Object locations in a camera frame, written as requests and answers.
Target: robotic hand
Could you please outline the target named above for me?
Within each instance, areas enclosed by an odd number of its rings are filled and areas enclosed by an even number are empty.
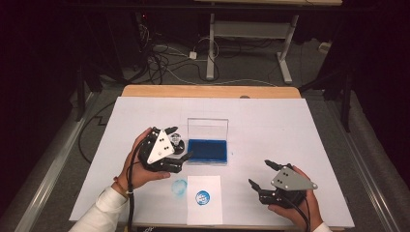
[[[174,133],[177,129],[177,127],[165,130],[153,128],[151,133],[144,138],[141,142],[138,158],[145,169],[173,173],[182,170],[182,164],[192,156],[193,152],[189,152],[179,159],[168,158],[169,155],[180,155],[185,150],[185,143],[181,140],[181,135]]]
[[[306,197],[307,189],[317,189],[317,185],[295,172],[290,163],[280,165],[270,160],[265,163],[279,171],[271,184],[275,190],[262,189],[249,179],[251,187],[258,192],[259,201],[264,205],[279,205],[285,209],[298,207]]]

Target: white paper card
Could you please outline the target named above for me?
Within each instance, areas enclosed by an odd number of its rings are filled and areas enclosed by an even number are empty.
[[[222,224],[220,176],[188,176],[188,225]]]

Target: blue stamp mark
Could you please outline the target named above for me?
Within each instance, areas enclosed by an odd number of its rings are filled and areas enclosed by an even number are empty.
[[[178,196],[182,197],[187,191],[187,181],[186,180],[177,180],[172,184],[172,192]]]
[[[195,200],[198,205],[206,205],[211,200],[211,196],[209,195],[208,191],[201,190],[196,194]]]

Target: hand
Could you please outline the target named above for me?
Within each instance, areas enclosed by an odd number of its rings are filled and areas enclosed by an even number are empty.
[[[296,166],[293,166],[293,169],[295,170],[295,172],[301,174],[302,176],[310,180],[310,178],[301,169],[297,168]],[[307,218],[308,218],[308,207],[310,210],[310,231],[313,231],[323,222],[323,219],[320,216],[319,203],[317,202],[316,196],[314,196],[312,189],[307,190],[307,198],[299,206],[299,208],[301,209],[302,212],[304,212]],[[268,209],[277,213],[278,215],[282,217],[290,219],[296,226],[303,229],[304,231],[306,230],[307,225],[304,219],[295,209],[284,209],[278,205],[269,205]]]
[[[144,139],[150,132],[151,132],[151,128],[145,130],[145,132],[139,135],[136,138],[136,140],[133,142],[132,150],[130,151],[130,153],[128,154],[126,158],[121,174],[118,176],[118,182],[113,183],[111,186],[113,189],[123,194],[124,196],[126,196],[125,190],[128,189],[127,169],[129,168],[131,164],[132,153],[135,150],[138,143],[142,141],[142,139]],[[141,186],[145,185],[149,181],[161,180],[164,178],[169,178],[171,176],[169,172],[152,172],[152,171],[145,170],[145,168],[142,166],[142,164],[138,160],[138,154],[136,155],[134,162],[137,162],[133,165],[133,168],[132,168],[132,186],[134,189],[140,188]]]

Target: human arm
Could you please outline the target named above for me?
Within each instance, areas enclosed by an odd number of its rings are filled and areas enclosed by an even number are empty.
[[[293,166],[295,172],[309,179],[309,177],[298,167]],[[328,232],[329,227],[323,222],[320,216],[319,203],[312,189],[307,190],[307,197],[299,206],[300,210],[306,215],[310,215],[310,231],[311,232]],[[268,209],[278,215],[290,219],[296,226],[306,231],[307,225],[302,216],[295,209],[284,209],[278,205],[269,205]]]
[[[96,203],[70,231],[115,231],[118,218],[126,208],[126,203],[128,202],[128,196],[126,194],[126,189],[128,188],[127,169],[131,164],[133,151],[137,144],[146,137],[149,132],[151,132],[150,128],[136,138],[118,178],[114,178],[113,184],[102,192]],[[137,157],[135,158],[132,171],[132,187],[134,189],[142,187],[149,181],[169,177],[169,172],[151,172],[145,170]]]

